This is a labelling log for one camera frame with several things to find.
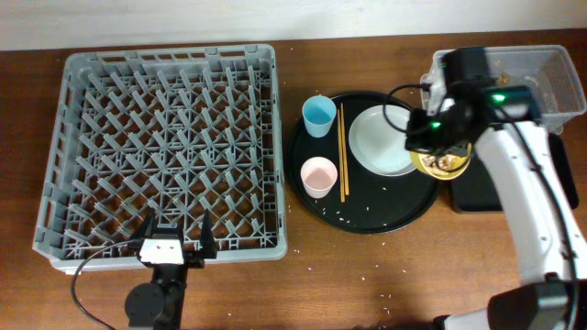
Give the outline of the food scraps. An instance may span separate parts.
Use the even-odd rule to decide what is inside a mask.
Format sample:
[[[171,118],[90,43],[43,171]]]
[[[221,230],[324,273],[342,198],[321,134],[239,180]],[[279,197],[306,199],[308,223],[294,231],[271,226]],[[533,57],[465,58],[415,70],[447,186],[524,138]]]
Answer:
[[[454,163],[457,161],[457,157],[454,155],[444,155],[442,157],[436,157],[433,155],[422,155],[420,157],[421,162],[428,168],[436,168],[442,171],[451,170]]]

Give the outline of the yellow bowl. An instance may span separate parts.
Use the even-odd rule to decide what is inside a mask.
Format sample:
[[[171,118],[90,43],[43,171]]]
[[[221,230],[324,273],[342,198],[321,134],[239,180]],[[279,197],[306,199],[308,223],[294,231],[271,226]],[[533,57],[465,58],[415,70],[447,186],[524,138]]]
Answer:
[[[441,181],[450,181],[459,177],[469,167],[471,163],[472,152],[472,144],[465,143],[458,144],[448,149],[442,149],[436,153],[431,154],[410,151],[409,156],[415,167],[425,175]],[[428,168],[422,164],[420,159],[422,155],[433,155],[438,158],[448,154],[457,157],[457,161],[454,163],[454,166],[451,170]]]

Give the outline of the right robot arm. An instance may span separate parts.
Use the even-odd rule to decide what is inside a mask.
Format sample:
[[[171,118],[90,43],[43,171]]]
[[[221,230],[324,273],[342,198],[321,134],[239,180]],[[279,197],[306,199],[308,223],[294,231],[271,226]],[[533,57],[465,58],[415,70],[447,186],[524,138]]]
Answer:
[[[585,328],[586,240],[531,90],[498,85],[482,47],[448,51],[438,63],[440,80],[428,109],[410,115],[405,147],[434,156],[474,147],[512,232],[520,285],[479,311],[439,316],[435,328]]]

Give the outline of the light blue plastic cup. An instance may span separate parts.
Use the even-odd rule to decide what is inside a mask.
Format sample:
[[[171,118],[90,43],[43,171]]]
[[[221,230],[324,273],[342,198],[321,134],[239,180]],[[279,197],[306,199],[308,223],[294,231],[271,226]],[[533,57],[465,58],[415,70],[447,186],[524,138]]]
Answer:
[[[315,95],[304,102],[302,115],[306,132],[312,138],[323,138],[337,116],[337,108],[329,97]]]

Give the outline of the gold snack wrapper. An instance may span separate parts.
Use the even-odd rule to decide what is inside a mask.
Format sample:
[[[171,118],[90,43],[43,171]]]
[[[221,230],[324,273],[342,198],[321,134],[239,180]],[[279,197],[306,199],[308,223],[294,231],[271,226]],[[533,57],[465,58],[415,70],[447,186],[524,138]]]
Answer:
[[[510,76],[507,73],[502,72],[498,77],[497,83],[500,86],[508,85],[510,83]]]

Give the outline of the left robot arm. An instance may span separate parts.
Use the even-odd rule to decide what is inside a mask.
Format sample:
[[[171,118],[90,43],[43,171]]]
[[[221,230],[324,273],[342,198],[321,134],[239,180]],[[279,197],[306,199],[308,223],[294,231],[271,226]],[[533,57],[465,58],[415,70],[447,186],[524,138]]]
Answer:
[[[194,251],[183,249],[183,230],[162,227],[150,212],[128,241],[138,261],[152,269],[149,282],[136,286],[127,295],[125,312],[131,329],[179,329],[190,269],[202,269],[208,259],[217,257],[212,223],[204,213],[200,245]]]

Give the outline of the pink plastic cup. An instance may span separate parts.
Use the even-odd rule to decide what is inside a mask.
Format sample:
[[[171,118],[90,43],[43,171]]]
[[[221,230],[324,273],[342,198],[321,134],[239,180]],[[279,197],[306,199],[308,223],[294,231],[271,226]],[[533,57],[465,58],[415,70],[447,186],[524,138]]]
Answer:
[[[302,165],[300,177],[305,192],[314,199],[321,199],[338,181],[338,170],[330,159],[313,157]]]

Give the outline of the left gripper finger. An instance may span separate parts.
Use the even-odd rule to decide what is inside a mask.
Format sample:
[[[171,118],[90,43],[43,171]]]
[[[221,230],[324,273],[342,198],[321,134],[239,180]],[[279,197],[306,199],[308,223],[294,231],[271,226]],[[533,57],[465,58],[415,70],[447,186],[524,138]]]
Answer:
[[[215,259],[217,257],[217,246],[208,210],[205,211],[202,220],[200,246],[199,253],[202,259]]]
[[[155,219],[155,210],[150,209],[146,218],[141,222],[138,228],[132,234],[133,240],[148,238],[152,234],[153,220]]]

